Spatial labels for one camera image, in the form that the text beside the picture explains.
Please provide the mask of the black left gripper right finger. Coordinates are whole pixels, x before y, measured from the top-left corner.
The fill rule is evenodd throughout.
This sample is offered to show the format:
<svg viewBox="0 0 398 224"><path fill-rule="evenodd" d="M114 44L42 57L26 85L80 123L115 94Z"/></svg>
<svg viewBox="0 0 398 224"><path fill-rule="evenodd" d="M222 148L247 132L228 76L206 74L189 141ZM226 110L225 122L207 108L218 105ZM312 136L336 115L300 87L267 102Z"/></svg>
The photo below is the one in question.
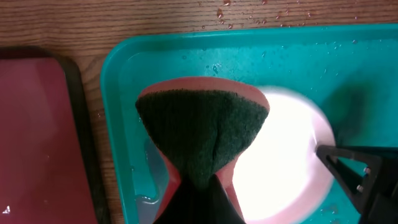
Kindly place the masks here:
<svg viewBox="0 0 398 224"><path fill-rule="evenodd" d="M200 224L245 224L216 175L211 177L207 188L199 193L198 222Z"/></svg>

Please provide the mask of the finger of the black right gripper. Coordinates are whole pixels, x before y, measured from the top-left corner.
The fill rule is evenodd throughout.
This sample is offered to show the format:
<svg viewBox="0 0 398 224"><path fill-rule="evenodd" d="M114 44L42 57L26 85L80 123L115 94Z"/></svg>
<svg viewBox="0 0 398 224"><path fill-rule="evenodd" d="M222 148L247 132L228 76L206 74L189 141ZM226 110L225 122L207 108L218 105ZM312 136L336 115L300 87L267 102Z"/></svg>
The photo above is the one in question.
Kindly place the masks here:
<svg viewBox="0 0 398 224"><path fill-rule="evenodd" d="M362 215L397 214L397 148L320 145L317 157ZM366 164L361 176L340 158Z"/></svg>

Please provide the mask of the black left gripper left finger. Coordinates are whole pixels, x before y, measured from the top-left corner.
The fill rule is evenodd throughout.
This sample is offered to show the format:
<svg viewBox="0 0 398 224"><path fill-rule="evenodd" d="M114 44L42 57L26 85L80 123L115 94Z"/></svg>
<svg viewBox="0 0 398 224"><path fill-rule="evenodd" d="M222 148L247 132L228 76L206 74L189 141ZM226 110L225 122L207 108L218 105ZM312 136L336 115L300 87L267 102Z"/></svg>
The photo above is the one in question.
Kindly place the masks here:
<svg viewBox="0 0 398 224"><path fill-rule="evenodd" d="M197 224L197 199L196 187L188 177L184 177L154 224Z"/></svg>

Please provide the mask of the white plate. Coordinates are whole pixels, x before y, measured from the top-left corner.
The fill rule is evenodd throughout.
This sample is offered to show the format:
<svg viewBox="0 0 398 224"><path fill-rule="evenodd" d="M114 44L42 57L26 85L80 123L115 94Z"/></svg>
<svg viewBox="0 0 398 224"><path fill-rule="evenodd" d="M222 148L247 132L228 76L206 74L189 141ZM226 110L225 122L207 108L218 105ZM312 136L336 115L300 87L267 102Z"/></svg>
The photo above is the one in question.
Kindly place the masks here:
<svg viewBox="0 0 398 224"><path fill-rule="evenodd" d="M260 91L270 112L238 157L233 187L246 223L300 223L329 193L333 176L316 155L335 145L321 109L300 93L276 86Z"/></svg>

